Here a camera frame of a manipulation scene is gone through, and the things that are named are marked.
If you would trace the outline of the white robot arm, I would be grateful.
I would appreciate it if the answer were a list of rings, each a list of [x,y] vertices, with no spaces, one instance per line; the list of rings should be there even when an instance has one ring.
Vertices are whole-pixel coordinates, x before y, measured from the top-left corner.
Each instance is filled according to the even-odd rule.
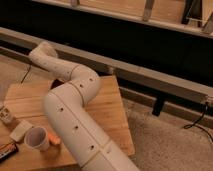
[[[29,53],[29,59],[63,81],[45,95],[43,110],[82,171],[140,171],[84,109],[100,90],[99,75],[59,58],[46,41]]]

